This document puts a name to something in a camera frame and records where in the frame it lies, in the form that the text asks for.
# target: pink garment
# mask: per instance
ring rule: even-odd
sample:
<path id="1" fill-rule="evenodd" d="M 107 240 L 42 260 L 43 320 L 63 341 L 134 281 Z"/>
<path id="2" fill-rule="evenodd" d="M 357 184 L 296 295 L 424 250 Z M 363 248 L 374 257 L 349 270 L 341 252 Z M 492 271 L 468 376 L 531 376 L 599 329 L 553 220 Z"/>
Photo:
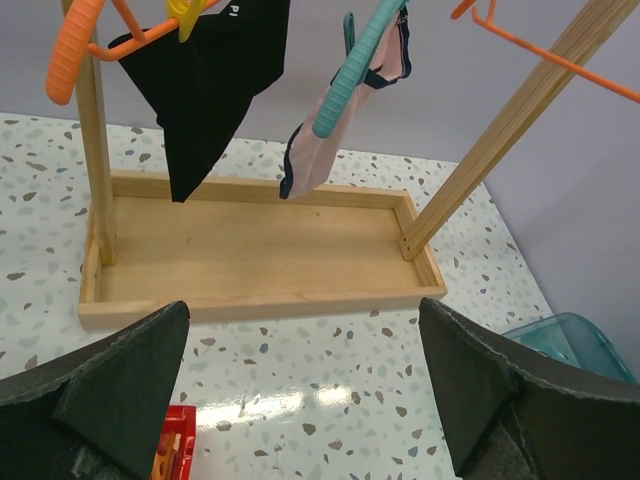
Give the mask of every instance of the pink garment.
<path id="1" fill-rule="evenodd" d="M 356 111 L 369 101 L 376 90 L 409 76 L 411 63 L 407 54 L 409 31 L 406 22 L 405 8 L 393 18 L 383 33 L 365 81 L 356 87 L 328 138 L 318 138 L 312 131 L 328 88 L 304 123 L 294 132 L 285 153 L 285 178 L 280 184 L 280 198 L 294 199 L 325 183 Z"/>

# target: wooden pole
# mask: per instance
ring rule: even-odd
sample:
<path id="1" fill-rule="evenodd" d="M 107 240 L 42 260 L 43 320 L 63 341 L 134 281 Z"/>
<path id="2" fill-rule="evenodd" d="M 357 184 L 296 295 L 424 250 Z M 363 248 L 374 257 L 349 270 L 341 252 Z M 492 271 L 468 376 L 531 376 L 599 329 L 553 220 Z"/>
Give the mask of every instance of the wooden pole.
<path id="1" fill-rule="evenodd" d="M 62 10 L 65 15 L 72 3 L 73 0 L 62 0 Z M 94 32 L 91 41 L 97 43 L 95 37 Z M 104 265 L 113 265 L 116 261 L 116 229 L 102 78 L 100 62 L 90 55 L 85 55 L 78 73 L 76 99 L 100 258 Z"/>
<path id="2" fill-rule="evenodd" d="M 570 62 L 584 65 L 638 3 L 640 0 L 590 0 L 551 51 Z M 574 75 L 546 60 L 538 63 L 400 238 L 405 259 L 412 260 L 422 251 Z"/>

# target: terrazzo table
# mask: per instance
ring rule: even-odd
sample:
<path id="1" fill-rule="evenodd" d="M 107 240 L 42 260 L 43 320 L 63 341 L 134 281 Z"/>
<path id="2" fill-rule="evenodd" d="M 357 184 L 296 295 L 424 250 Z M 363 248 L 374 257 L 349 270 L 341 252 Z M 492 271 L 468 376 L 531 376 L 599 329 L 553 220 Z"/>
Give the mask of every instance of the terrazzo table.
<path id="1" fill-rule="evenodd" d="M 108 128 L 114 168 L 165 169 L 162 132 Z M 0 114 L 0 378 L 95 341 L 77 319 L 89 186 L 79 125 Z M 218 175 L 282 177 L 284 145 L 234 140 Z M 408 190 L 455 164 L 343 151 L 336 184 Z M 484 187 L 433 239 L 449 306 L 503 332 L 550 315 Z M 173 394 L 198 406 L 191 478 L 455 478 L 417 310 L 194 325 Z"/>

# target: teal hanger hook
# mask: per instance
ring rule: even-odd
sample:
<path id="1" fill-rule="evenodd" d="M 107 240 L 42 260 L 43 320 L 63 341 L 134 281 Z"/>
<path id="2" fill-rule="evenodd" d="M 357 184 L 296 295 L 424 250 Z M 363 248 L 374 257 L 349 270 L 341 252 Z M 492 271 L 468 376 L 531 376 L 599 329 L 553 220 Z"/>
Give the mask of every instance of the teal hanger hook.
<path id="1" fill-rule="evenodd" d="M 347 59 L 336 74 L 313 122 L 312 130 L 316 137 L 331 135 L 354 90 L 364 80 L 382 34 L 393 16 L 407 3 L 409 0 L 382 0 L 358 41 L 355 41 L 353 14 L 345 16 L 343 29 Z"/>

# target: wooden base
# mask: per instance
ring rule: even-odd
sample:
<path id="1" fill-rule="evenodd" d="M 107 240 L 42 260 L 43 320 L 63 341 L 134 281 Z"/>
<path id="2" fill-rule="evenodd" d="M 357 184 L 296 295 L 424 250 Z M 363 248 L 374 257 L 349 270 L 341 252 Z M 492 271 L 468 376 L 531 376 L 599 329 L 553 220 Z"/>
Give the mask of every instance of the wooden base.
<path id="1" fill-rule="evenodd" d="M 295 201 L 273 181 L 209 178 L 184 204 L 165 174 L 112 172 L 116 263 L 90 216 L 79 316 L 121 328 L 174 300 L 192 321 L 417 308 L 447 292 L 427 246 L 403 259 L 406 192 L 324 186 Z"/>

